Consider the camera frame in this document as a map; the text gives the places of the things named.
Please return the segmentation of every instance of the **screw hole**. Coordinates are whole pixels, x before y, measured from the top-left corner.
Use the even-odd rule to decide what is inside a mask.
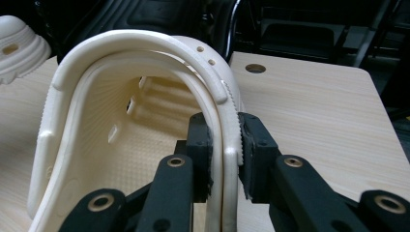
[[[179,167],[179,166],[184,165],[185,161],[181,158],[173,158],[173,159],[170,159],[167,163],[171,167]]]
[[[100,212],[108,209],[114,203],[114,196],[111,193],[104,193],[94,197],[88,203],[88,209],[92,212]]]
[[[374,201],[380,208],[389,211],[390,213],[397,215],[406,213],[406,207],[390,196],[378,195],[374,197]]]
[[[300,159],[296,158],[287,158],[284,160],[284,163],[291,167],[301,167],[304,165]]]
[[[263,73],[266,71],[266,68],[258,64],[250,64],[245,67],[245,69],[250,73]]]

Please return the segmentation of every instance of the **shoe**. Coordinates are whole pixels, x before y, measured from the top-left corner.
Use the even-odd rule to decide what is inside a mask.
[[[0,16],[0,84],[10,84],[39,67],[51,48],[19,18]]]
[[[244,107],[226,62],[203,42],[150,31],[114,30],[77,45],[48,91],[28,198],[30,231],[57,231],[93,190],[128,195],[151,182],[198,111],[213,137],[213,185],[206,209],[195,205],[201,216],[194,225],[234,231]]]

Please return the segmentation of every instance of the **black plastic part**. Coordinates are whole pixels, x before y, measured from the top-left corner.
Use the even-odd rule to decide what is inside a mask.
[[[270,216],[276,231],[299,228],[300,231],[368,231],[365,225],[315,171],[310,163],[296,156],[281,156],[272,169],[281,196],[288,209],[271,204]],[[275,217],[281,212],[289,217]]]
[[[134,231],[141,217],[141,211],[147,199],[151,183],[126,197],[127,226],[125,231]]]
[[[187,155],[187,140],[177,140],[174,154]]]
[[[239,177],[245,196],[252,203],[269,203],[269,170],[280,156],[278,144],[259,118],[239,113],[242,130],[244,165],[239,167]]]
[[[119,190],[103,188],[93,191],[78,202],[60,231],[123,231],[127,221],[125,204],[126,197]]]
[[[204,203],[211,193],[210,163],[212,138],[202,113],[190,117],[187,135],[187,156],[193,162],[193,192],[195,203]]]
[[[192,160],[172,155],[161,160],[135,231],[192,230]]]
[[[365,191],[358,214],[371,231],[410,231],[410,203],[384,190]]]

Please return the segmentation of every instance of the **ventilation hole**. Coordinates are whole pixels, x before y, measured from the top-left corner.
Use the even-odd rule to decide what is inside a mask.
[[[250,73],[263,73],[266,71],[266,68],[258,64],[250,64],[245,67],[245,69]]]
[[[141,76],[139,78],[139,89],[142,89],[144,87],[145,81],[147,80],[147,76]]]
[[[135,100],[132,97],[132,98],[130,98],[129,103],[127,104],[127,114],[132,113],[134,106],[135,106]]]
[[[118,132],[117,125],[112,126],[112,128],[111,128],[111,130],[109,131],[109,134],[108,134],[108,143],[112,143],[112,142],[113,142],[113,140],[114,140],[115,135],[117,134],[117,132]]]
[[[10,55],[18,50],[18,45],[13,43],[3,48],[3,54]]]

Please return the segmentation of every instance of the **beige table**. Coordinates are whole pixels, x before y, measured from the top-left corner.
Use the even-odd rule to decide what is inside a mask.
[[[248,64],[266,67],[251,73]],[[410,166],[368,73],[235,53],[231,67],[248,113],[284,154],[309,160],[334,190],[358,200],[385,189],[410,200]],[[26,231],[26,198],[37,132],[55,60],[0,86],[0,231]],[[239,204],[240,231],[272,231],[268,207]]]

